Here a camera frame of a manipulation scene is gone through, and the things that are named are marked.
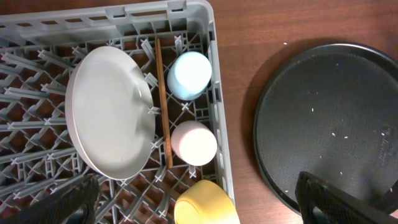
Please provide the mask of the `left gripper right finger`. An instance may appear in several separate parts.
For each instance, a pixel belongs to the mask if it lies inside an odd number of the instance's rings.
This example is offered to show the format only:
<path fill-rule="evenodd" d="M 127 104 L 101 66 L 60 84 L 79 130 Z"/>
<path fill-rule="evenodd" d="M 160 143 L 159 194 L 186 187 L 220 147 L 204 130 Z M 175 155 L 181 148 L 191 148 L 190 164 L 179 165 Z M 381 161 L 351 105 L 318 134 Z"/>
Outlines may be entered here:
<path fill-rule="evenodd" d="M 397 210 L 397 184 L 368 204 L 309 172 L 299 173 L 295 195 L 304 223 L 390 223 Z"/>

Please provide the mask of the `wooden chopstick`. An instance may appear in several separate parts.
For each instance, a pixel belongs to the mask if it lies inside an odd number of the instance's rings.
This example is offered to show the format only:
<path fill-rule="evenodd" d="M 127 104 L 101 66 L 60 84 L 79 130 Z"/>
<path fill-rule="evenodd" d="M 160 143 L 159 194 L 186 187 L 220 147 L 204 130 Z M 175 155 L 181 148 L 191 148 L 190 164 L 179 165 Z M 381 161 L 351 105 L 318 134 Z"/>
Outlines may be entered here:
<path fill-rule="evenodd" d="M 173 166 L 172 146 L 171 146 L 171 137 L 170 137 L 167 93 L 165 89 L 162 52 L 161 52 L 161 44 L 159 39 L 156 39 L 155 42 L 155 59 L 156 59 L 157 79 L 159 86 L 159 100 L 160 100 L 160 109 L 162 117 L 162 127 L 163 127 L 164 142 L 165 142 L 164 147 L 165 147 L 166 165 L 168 168 L 171 168 Z"/>

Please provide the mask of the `yellow bowl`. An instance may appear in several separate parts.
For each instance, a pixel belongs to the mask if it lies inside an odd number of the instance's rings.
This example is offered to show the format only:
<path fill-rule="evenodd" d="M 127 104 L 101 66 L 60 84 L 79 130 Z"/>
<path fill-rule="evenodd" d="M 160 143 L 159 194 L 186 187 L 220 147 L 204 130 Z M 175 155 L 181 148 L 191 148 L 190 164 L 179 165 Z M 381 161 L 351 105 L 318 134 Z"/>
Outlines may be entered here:
<path fill-rule="evenodd" d="M 179 196 L 174 220 L 176 224 L 240 224 L 231 199 L 209 180 L 198 181 Z"/>

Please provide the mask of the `grey round plate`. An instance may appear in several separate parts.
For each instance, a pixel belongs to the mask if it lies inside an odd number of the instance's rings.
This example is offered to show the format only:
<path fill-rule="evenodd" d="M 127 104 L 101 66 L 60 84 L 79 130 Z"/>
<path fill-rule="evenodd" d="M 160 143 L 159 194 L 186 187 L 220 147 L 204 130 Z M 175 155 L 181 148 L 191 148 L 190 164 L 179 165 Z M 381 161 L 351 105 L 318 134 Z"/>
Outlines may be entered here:
<path fill-rule="evenodd" d="M 65 94 L 72 143 L 92 169 L 130 179 L 149 159 L 155 138 L 153 99 L 137 63 L 116 47 L 92 50 L 73 70 Z"/>

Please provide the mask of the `pink cup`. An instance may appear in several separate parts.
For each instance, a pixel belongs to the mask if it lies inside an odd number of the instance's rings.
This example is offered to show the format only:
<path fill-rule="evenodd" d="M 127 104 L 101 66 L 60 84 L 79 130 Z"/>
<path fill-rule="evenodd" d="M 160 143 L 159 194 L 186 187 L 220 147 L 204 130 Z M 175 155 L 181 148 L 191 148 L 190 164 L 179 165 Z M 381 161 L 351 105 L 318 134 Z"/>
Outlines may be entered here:
<path fill-rule="evenodd" d="M 209 163 L 217 151 L 215 135 L 198 121 L 184 121 L 172 132 L 173 152 L 184 162 L 192 166 Z"/>

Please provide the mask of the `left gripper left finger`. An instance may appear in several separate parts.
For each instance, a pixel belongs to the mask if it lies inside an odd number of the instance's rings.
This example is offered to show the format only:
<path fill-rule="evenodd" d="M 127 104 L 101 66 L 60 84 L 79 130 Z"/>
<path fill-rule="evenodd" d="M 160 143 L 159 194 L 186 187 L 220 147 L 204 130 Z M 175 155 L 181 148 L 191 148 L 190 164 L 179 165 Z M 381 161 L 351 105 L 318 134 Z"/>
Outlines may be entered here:
<path fill-rule="evenodd" d="M 99 195 L 96 175 L 88 174 L 1 224 L 94 223 Z"/>

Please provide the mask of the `light blue cup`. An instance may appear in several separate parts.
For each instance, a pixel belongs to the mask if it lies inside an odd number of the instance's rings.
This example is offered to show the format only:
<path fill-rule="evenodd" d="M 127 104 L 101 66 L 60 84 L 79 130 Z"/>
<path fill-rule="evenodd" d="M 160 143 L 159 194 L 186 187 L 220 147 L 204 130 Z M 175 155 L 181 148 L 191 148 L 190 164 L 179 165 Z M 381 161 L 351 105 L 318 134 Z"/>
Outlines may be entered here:
<path fill-rule="evenodd" d="M 167 75 L 167 86 L 178 99 L 197 99 L 208 86 L 212 76 L 211 63 L 199 52 L 179 56 Z"/>

